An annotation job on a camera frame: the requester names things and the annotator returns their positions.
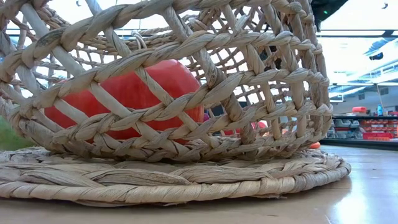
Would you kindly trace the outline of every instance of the basket weave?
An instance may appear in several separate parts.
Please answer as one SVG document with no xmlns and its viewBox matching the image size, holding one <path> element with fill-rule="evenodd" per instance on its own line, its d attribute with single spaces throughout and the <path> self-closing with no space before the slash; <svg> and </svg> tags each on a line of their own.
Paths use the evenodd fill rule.
<svg viewBox="0 0 398 224">
<path fill-rule="evenodd" d="M 19 134 L 49 150 L 0 154 L 0 197 L 93 206 L 278 197 L 348 175 L 351 167 L 342 158 L 307 150 L 326 135 L 333 110 L 309 2 L 151 0 L 102 11 L 95 0 L 86 0 L 94 16 L 71 25 L 46 0 L 0 0 L 2 30 L 9 21 L 21 28 L 16 47 L 1 32 L 0 113 Z M 199 13 L 182 16 L 189 9 Z M 131 19 L 155 14 L 169 26 L 133 32 L 128 40 L 114 32 Z M 26 37 L 32 44 L 23 48 Z M 144 70 L 166 59 L 189 61 L 201 87 L 172 98 Z M 48 74 L 37 67 L 48 68 Z M 72 78 L 58 83 L 55 70 Z M 101 87 L 129 71 L 159 105 L 126 108 Z M 38 80 L 47 80 L 49 87 Z M 21 89 L 32 97 L 24 98 Z M 89 118 L 62 99 L 85 89 L 110 113 Z M 257 103 L 249 100 L 252 95 Z M 247 107 L 238 103 L 241 98 Z M 48 119 L 44 108 L 54 105 L 77 125 L 63 129 Z M 196 123 L 185 111 L 198 105 L 221 105 L 224 114 L 209 110 L 211 118 Z M 158 131 L 146 124 L 176 116 L 184 123 L 179 128 Z M 253 128 L 251 123 L 260 120 L 268 127 Z M 141 137 L 120 140 L 106 134 L 127 128 Z M 223 130 L 231 129 L 240 133 L 225 136 Z M 181 145 L 176 139 L 190 141 Z"/>
</svg>

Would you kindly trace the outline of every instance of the wicker basket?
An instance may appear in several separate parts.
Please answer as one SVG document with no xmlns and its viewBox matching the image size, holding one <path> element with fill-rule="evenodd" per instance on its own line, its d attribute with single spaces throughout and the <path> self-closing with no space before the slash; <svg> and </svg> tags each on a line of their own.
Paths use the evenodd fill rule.
<svg viewBox="0 0 398 224">
<path fill-rule="evenodd" d="M 248 195 L 272 197 L 310 189 L 347 175 L 349 165 L 341 158 L 306 150 L 327 134 L 333 109 L 322 47 L 315 36 L 308 2 L 151 0 L 102 11 L 95 0 L 86 0 L 94 16 L 71 25 L 51 10 L 46 0 L 6 1 L 0 7 L 1 28 L 5 30 L 10 20 L 21 28 L 21 34 L 15 47 L 7 34 L 1 33 L 0 50 L 5 57 L 0 66 L 0 113 L 19 134 L 54 155 L 38 157 L 34 152 L 24 152 L 22 157 L 6 156 L 7 162 L 0 166 L 0 196 L 111 206 Z M 199 13 L 179 16 L 189 9 Z M 19 11 L 24 15 L 22 22 L 16 19 Z M 155 14 L 160 14 L 169 26 L 133 32 L 128 40 L 120 39 L 114 32 L 131 19 Z M 26 37 L 32 44 L 22 49 Z M 94 55 L 99 55 L 98 61 L 92 60 Z M 113 61 L 104 63 L 104 58 L 110 57 Z M 166 59 L 190 62 L 187 68 L 200 80 L 199 90 L 172 98 L 143 69 Z M 48 75 L 38 72 L 37 67 L 47 67 Z M 65 71 L 65 76 L 72 78 L 58 83 L 61 79 L 53 77 L 54 70 Z M 101 82 L 128 70 L 135 71 L 161 104 L 144 110 L 127 108 L 101 87 Z M 38 80 L 47 80 L 49 87 Z M 29 90 L 32 97 L 24 98 L 21 89 Z M 110 113 L 87 117 L 62 99 L 85 89 Z M 257 103 L 251 102 L 252 96 L 257 97 Z M 238 99 L 242 98 L 248 106 L 239 104 Z M 77 125 L 63 129 L 48 119 L 44 108 L 54 105 Z M 210 112 L 211 118 L 203 123 L 195 122 L 185 112 L 198 105 Z M 220 105 L 224 114 L 214 116 L 210 109 Z M 159 131 L 146 124 L 176 116 L 184 123 L 179 128 Z M 282 122 L 281 117 L 286 117 L 286 121 Z M 253 128 L 251 123 L 260 120 L 268 126 Z M 107 134 L 109 130 L 127 128 L 134 128 L 141 137 L 120 140 Z M 223 130 L 227 129 L 240 129 L 240 133 L 225 136 Z M 89 143 L 87 140 L 92 137 L 94 143 Z M 185 145 L 175 141 L 181 138 L 190 141 Z M 70 159 L 71 154 L 85 159 L 76 162 L 77 157 Z M 291 160 L 272 162 L 270 158 Z M 135 164 L 132 167 L 151 170 L 139 176 L 152 175 L 169 182 L 132 184 L 120 180 L 122 174 L 132 177 L 139 171 L 112 162 L 109 165 L 107 159 L 127 159 Z M 158 163 L 153 167 L 142 165 L 162 159 L 201 163 L 194 169 L 189 163 L 171 167 Z M 70 163 L 79 164 L 82 170 L 76 171 L 78 166 Z M 219 166 L 227 168 L 220 173 Z M 104 169 L 120 173 L 92 173 Z M 10 170 L 15 172 L 12 177 L 5 174 Z M 209 176 L 189 177 L 190 172 Z M 224 179 L 217 178 L 220 174 L 226 175 Z M 103 180 L 109 175 L 115 179 Z M 68 182 L 66 176 L 76 181 Z M 111 198 L 98 197 L 106 192 L 118 193 Z"/>
</svg>

